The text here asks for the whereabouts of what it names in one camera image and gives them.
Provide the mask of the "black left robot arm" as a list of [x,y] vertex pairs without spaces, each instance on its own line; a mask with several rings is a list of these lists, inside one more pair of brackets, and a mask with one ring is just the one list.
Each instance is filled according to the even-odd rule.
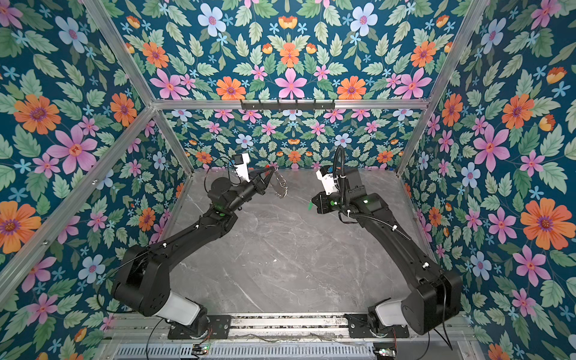
[[177,234],[145,247],[130,247],[112,285],[112,297],[146,317],[160,317],[191,328],[205,308],[171,290],[170,273],[194,252],[228,234],[238,220],[236,212],[252,197],[264,195],[275,168],[255,169],[239,184],[227,177],[211,183],[208,210]]

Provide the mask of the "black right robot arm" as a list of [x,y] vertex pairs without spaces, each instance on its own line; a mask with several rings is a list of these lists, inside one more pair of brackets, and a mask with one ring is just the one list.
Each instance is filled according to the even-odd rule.
[[320,214],[337,212],[367,230],[399,268],[409,287],[403,299],[385,299],[369,307],[367,325],[381,335],[393,326],[408,326],[424,335],[461,312],[463,281],[429,257],[397,222],[389,204],[368,193],[357,169],[322,166],[316,177],[323,189],[311,202]]

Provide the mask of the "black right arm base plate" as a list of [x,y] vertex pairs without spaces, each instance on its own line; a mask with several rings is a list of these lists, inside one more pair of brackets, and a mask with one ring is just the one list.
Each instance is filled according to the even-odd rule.
[[371,327],[366,313],[345,313],[343,316],[348,322],[348,332],[351,338],[408,338],[409,328],[406,325],[393,325]]

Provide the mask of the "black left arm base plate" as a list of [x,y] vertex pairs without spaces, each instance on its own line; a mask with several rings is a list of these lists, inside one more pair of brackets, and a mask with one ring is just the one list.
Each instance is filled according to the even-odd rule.
[[171,322],[169,340],[215,340],[228,339],[231,329],[230,315],[204,315],[195,319],[191,325]]

